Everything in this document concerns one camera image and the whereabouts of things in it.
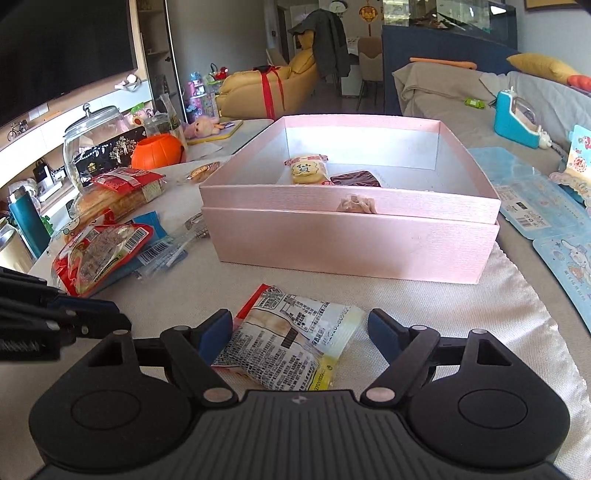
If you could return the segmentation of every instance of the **pink box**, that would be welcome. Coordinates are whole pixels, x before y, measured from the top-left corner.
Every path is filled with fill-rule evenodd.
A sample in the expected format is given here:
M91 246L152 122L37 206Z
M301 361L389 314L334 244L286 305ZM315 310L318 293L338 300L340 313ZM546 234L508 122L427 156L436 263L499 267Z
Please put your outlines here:
M329 175L369 170L376 187L292 185L284 161L327 155ZM440 121L286 116L200 187L221 261L378 278L477 283L501 201ZM336 212L347 195L377 215Z

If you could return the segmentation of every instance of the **model bicycle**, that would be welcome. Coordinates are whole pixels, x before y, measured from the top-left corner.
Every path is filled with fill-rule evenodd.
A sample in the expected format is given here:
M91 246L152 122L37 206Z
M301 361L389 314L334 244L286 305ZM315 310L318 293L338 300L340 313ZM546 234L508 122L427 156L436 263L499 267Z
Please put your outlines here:
M29 130L29 124L26 120L21 120L20 122L14 122L11 125L11 130L8 132L8 141L11 142L19 135L23 134L27 130Z

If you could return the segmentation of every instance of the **teal thermos bottle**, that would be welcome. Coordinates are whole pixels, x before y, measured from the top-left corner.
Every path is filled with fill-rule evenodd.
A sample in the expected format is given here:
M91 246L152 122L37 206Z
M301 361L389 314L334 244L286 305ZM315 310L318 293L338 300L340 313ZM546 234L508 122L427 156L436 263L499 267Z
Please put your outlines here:
M23 236L27 240L33 254L39 258L49 245L49 233L37 213L33 201L25 187L19 187L9 197L10 212L17 221Z

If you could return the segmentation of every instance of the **orange pumpkin bucket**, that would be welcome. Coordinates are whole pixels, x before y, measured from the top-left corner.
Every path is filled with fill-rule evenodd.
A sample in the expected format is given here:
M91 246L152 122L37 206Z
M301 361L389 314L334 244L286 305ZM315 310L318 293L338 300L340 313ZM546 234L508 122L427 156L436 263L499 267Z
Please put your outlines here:
M140 170L153 170L180 163L183 145L170 134L155 135L140 141L131 155L131 166Z

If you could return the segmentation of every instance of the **red strap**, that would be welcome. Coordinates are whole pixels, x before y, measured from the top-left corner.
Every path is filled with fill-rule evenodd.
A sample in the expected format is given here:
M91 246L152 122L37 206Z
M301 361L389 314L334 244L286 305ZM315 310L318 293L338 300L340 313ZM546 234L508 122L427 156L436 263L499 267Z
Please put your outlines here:
M269 72L274 72L277 77L277 83L279 83L279 91L281 92L281 104L283 106L283 111L285 111L285 96L283 93L283 84L281 83L281 79L279 78L277 70L277 67L271 66L269 67L269 70L267 70L267 72L261 72L262 96L265 101L265 110L267 111L267 118L271 118L272 120L275 120L275 106L273 103L271 84L269 83L269 78L267 77Z

